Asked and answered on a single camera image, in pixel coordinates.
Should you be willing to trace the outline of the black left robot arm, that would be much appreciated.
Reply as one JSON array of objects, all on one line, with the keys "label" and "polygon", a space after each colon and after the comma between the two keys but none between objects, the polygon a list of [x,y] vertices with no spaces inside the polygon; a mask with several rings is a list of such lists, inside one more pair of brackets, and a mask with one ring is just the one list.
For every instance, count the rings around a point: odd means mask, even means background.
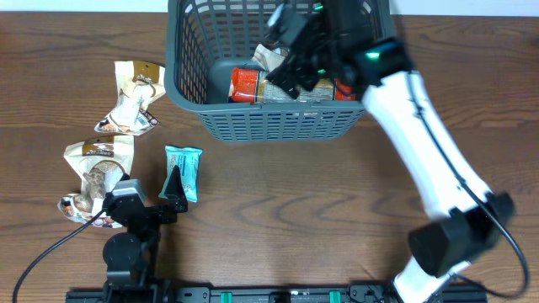
[{"label": "black left robot arm", "polygon": [[107,279],[113,286],[142,289],[154,280],[160,228],[188,210],[179,167],[172,169],[164,189],[164,202],[155,206],[144,205],[147,197],[138,179],[121,180],[106,194],[103,210],[126,228],[104,245]]}]

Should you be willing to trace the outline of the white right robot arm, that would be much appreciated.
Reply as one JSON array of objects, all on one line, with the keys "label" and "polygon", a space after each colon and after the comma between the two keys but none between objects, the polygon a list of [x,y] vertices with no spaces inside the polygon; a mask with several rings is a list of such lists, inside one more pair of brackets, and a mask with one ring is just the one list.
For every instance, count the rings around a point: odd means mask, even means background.
[{"label": "white right robot arm", "polygon": [[513,200],[474,172],[430,102],[403,38],[376,38],[358,1],[321,1],[312,14],[280,3],[265,41],[289,54],[269,80],[292,98],[322,79],[354,94],[384,129],[412,176],[429,223],[408,234],[412,253],[385,294],[426,302],[509,238]]}]

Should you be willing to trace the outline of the spaghetti packet orange ends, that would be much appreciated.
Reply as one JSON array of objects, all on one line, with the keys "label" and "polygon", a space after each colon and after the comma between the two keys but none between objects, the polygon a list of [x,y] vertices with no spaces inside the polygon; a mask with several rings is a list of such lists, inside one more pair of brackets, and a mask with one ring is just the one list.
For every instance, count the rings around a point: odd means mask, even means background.
[{"label": "spaghetti packet orange ends", "polygon": [[265,79],[268,72],[235,67],[232,70],[228,100],[230,103],[248,104],[291,104],[319,103],[321,101],[355,101],[352,89],[342,85],[336,87],[333,82],[322,79],[312,91],[299,88],[297,98],[290,97],[281,88]]}]

